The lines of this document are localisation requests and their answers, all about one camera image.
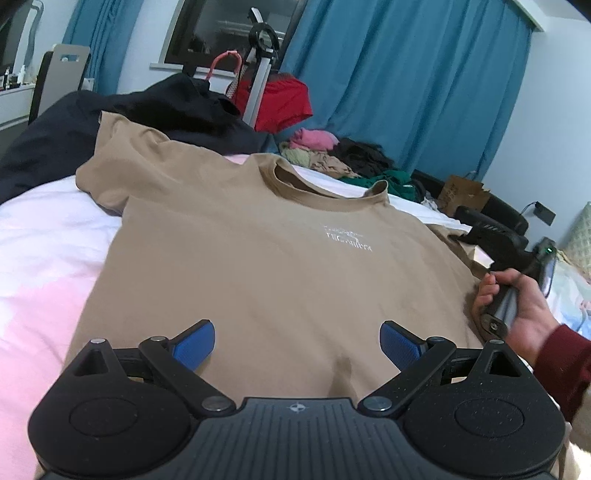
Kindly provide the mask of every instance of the t-shirt sleeve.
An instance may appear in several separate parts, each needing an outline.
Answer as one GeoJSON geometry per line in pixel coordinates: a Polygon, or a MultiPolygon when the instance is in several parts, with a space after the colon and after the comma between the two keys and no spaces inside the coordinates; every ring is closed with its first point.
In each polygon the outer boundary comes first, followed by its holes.
{"type": "Polygon", "coordinates": [[[76,170],[76,185],[98,205],[121,214],[130,197],[165,203],[185,179],[196,187],[215,183],[211,172],[195,172],[211,164],[220,174],[237,167],[213,151],[170,140],[117,113],[102,112],[95,154],[76,170]]]}

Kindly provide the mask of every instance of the green clothing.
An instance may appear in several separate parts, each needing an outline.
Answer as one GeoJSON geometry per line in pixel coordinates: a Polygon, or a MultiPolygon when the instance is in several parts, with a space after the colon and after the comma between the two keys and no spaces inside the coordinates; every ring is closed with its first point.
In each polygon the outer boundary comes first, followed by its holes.
{"type": "Polygon", "coordinates": [[[288,145],[288,142],[279,145],[281,156],[286,158],[292,165],[310,168],[310,152],[302,148],[286,148],[288,145]]]}
{"type": "Polygon", "coordinates": [[[411,202],[417,201],[415,186],[410,183],[410,175],[404,170],[384,170],[383,174],[371,177],[370,179],[341,177],[339,180],[366,189],[370,188],[378,180],[387,180],[389,194],[410,200],[411,202]]]}

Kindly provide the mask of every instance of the fingers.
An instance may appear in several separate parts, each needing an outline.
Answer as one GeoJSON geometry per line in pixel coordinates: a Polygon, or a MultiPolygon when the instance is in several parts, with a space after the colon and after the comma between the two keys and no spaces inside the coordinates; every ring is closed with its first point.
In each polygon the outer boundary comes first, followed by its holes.
{"type": "Polygon", "coordinates": [[[474,300],[474,308],[481,309],[492,303],[492,295],[478,295],[474,300]]]}
{"type": "Polygon", "coordinates": [[[508,268],[503,272],[494,272],[494,276],[498,283],[503,285],[513,285],[520,291],[533,287],[538,288],[538,283],[533,278],[518,272],[514,268],[508,268]]]}
{"type": "Polygon", "coordinates": [[[492,273],[487,273],[480,281],[480,286],[494,285],[496,283],[495,276],[492,273]]]}
{"type": "Polygon", "coordinates": [[[518,272],[514,268],[508,268],[502,272],[494,272],[494,277],[496,278],[497,282],[502,285],[516,285],[519,278],[522,276],[520,272],[518,272]]]}
{"type": "Polygon", "coordinates": [[[496,295],[499,293],[501,287],[495,283],[494,285],[482,285],[478,291],[478,295],[496,295]]]}

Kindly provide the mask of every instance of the handheld device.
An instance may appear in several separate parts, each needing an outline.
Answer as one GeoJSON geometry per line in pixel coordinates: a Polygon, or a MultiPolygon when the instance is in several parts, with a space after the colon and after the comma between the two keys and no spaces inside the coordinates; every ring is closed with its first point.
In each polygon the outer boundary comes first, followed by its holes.
{"type": "Polygon", "coordinates": [[[456,348],[385,322],[380,345],[401,373],[356,407],[246,398],[236,408],[192,371],[214,339],[202,320],[132,349],[91,340],[31,415],[43,480],[553,478],[564,418],[502,340],[456,348]]]}
{"type": "MultiPolygon", "coordinates": [[[[550,294],[556,261],[556,246],[552,240],[544,237],[531,252],[530,263],[521,271],[537,280],[544,298],[550,294]]],[[[481,331],[488,333],[491,338],[504,339],[517,316],[518,295],[519,291],[515,287],[500,285],[499,293],[480,316],[481,331]]]]}
{"type": "MultiPolygon", "coordinates": [[[[507,234],[494,225],[478,225],[466,235],[454,238],[460,242],[478,245],[492,258],[492,271],[514,268],[535,279],[544,298],[550,294],[552,278],[556,267],[556,244],[544,237],[531,252],[519,247],[516,235],[507,234]]],[[[486,307],[477,322],[478,330],[484,340],[506,338],[517,316],[518,290],[501,285],[493,302],[486,307]]]]}

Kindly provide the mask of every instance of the white bed sheet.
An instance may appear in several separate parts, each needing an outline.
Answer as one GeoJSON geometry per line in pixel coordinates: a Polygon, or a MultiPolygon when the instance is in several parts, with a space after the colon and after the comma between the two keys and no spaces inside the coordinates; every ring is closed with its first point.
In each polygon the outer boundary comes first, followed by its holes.
{"type": "MultiPolygon", "coordinates": [[[[235,163],[245,159],[230,158],[235,163]]],[[[365,191],[306,168],[296,170],[345,197],[365,191]]],[[[423,223],[470,229],[423,205],[389,197],[394,207],[423,223]]],[[[61,371],[82,307],[120,226],[121,218],[80,192],[74,177],[0,206],[0,465],[6,478],[33,477],[29,415],[61,371]]]]}

